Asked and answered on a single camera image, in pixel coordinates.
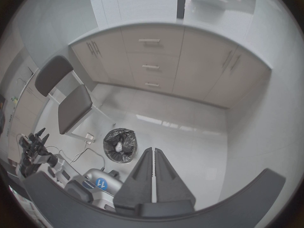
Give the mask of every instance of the black trash bag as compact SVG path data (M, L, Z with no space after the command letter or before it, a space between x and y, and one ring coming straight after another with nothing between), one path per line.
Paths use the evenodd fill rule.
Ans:
M114 162L130 162L137 151L134 131L125 128L111 130L103 139L103 149L107 157Z

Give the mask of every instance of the blue circular label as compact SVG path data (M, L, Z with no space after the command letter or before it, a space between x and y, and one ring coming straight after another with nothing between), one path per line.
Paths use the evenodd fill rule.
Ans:
M106 190L108 187L107 181L101 177L96 180L95 185L102 190Z
M93 188L95 188L94 184L91 183L91 182L89 182L88 180L87 180L87 181L83 181L83 182L82 182L82 185L83 185L85 188L87 188L87 189L93 189Z

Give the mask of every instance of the chair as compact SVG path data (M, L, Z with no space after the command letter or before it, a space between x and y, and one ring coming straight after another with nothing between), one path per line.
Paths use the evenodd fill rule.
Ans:
M74 89L61 103L51 94L51 90L68 74L72 73L80 85ZM72 133L93 111L104 115L107 119L115 122L98 109L91 100L90 94L74 72L72 65L62 55L53 57L39 72L35 81L35 87L45 97L58 104L59 133L74 137L86 142L94 140Z

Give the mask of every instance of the tiled floor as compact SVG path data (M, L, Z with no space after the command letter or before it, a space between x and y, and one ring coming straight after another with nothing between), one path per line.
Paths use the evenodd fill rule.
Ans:
M64 98L59 91L55 93L58 99ZM135 131L138 143L137 155L130 163L112 162L103 151L103 138L113 129L112 124L96 113L87 118L75 133L82 136L91 133L97 138L90 147L105 157L105 171L119 171L124 181L146 148L160 148L196 197L196 210L218 202L227 160L224 110L110 85L99 84L93 93L103 103L101 110L116 121L114 128ZM56 146L72 159L85 143L59 134L57 108L52 101L48 102L36 130L46 127L46 133L50 134L46 146ZM52 147L48 150L58 152ZM90 168L101 168L103 160L88 150L72 166L84 174Z

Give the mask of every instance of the cabinet handle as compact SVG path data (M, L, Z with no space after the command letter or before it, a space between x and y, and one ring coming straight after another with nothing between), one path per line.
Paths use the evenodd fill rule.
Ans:
M230 69L230 72L233 70L233 68L235 67L235 65L237 65L239 59L240 59L241 55L239 55L239 57L237 58L237 60L235 61L235 63L233 64L233 66Z
M92 53L92 55L93 55L93 52L92 52L92 50L91 50L91 48L90 48L90 46L89 46L89 44L87 43L87 46L88 46L88 48L89 48L89 50L90 50L90 52Z
M228 57L226 58L225 62L224 62L223 65L222 65L222 68L226 65L226 62L228 61L228 59L229 59L230 56L231 56L231 53L232 53L232 50L229 52Z
M156 86L156 87L158 87L159 85L158 84L150 84L150 83L145 83L145 85L150 85L150 86Z
M97 52L97 54L99 53L99 55L102 57L102 55L101 55L101 53L100 53L100 51L99 51L99 48L98 48L98 46L96 45L96 43L95 43L94 41L92 41L92 44L93 44L93 46L94 46L95 51Z
M139 42L159 42L160 39L139 39Z
M156 69L159 69L159 66L143 65L143 67L150 67L150 68L156 68Z

